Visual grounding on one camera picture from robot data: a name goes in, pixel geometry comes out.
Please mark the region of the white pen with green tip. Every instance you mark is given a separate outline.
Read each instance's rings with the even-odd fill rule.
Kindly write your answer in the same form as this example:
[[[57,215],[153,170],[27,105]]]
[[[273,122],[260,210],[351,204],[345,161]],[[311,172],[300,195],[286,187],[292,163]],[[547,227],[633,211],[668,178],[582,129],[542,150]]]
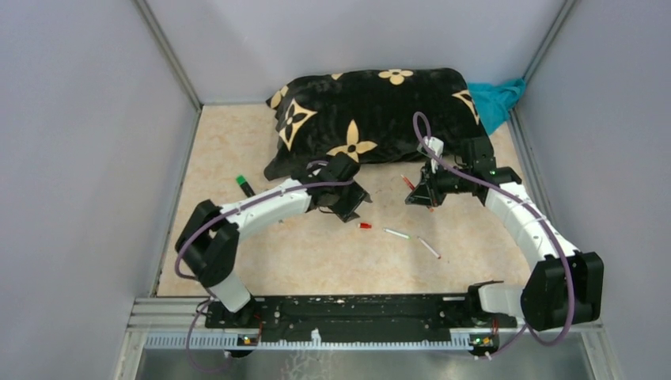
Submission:
[[[389,229],[389,228],[383,228],[383,231],[388,233],[388,234],[392,234],[394,236],[397,236],[399,238],[411,239],[410,235],[401,233],[400,231],[392,230],[392,229]]]

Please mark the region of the white marker with red tip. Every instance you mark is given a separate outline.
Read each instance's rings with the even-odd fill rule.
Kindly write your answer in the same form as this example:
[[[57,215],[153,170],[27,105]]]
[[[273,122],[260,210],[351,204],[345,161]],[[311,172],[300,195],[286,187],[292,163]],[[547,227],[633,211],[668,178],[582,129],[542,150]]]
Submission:
[[[442,255],[435,249],[433,248],[424,238],[418,236],[417,240],[437,259],[441,259]]]

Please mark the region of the black marker with green tip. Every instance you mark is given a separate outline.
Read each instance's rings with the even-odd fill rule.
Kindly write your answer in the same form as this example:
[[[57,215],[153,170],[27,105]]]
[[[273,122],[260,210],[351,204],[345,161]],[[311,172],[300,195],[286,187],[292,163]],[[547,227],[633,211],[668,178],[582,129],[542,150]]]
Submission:
[[[252,198],[256,195],[256,192],[243,175],[238,175],[236,177],[236,182],[246,198]]]

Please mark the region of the red orange pen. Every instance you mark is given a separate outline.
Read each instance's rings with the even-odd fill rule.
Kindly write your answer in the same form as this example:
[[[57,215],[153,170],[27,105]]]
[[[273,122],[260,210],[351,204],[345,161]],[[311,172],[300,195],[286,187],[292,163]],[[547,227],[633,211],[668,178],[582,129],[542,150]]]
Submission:
[[[412,182],[411,182],[405,175],[401,174],[400,177],[402,178],[402,180],[404,181],[404,183],[410,188],[411,191],[414,191],[414,190],[415,190],[415,186],[413,185],[413,183],[412,183]],[[426,209],[427,209],[429,212],[434,212],[434,209],[433,209],[432,207],[426,206]]]

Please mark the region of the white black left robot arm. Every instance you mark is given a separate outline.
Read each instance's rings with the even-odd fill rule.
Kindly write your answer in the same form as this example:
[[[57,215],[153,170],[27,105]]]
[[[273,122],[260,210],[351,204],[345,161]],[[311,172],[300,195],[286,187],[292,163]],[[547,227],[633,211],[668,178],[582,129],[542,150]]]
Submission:
[[[342,222],[356,219],[357,208],[370,201],[370,194],[354,179],[359,170],[358,162],[338,153],[242,201],[198,203],[176,239],[176,274],[198,282],[219,301],[231,325],[248,325],[254,307],[250,291],[234,271],[239,244],[282,220],[322,207]]]

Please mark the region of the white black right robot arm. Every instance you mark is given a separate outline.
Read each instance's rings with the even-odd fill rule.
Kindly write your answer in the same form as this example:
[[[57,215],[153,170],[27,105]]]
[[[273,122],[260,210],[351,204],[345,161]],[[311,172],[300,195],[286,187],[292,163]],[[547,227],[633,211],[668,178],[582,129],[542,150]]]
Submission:
[[[462,143],[462,162],[447,167],[440,160],[444,143],[421,139],[418,151],[428,158],[407,204],[438,207],[448,194],[470,193],[504,225],[531,271],[524,286],[501,281],[469,288],[473,299],[464,316],[485,326],[496,314],[522,318],[536,331],[581,324],[601,316],[605,266],[595,253],[584,253],[564,238],[538,209],[521,178],[510,167],[499,167],[485,138]]]

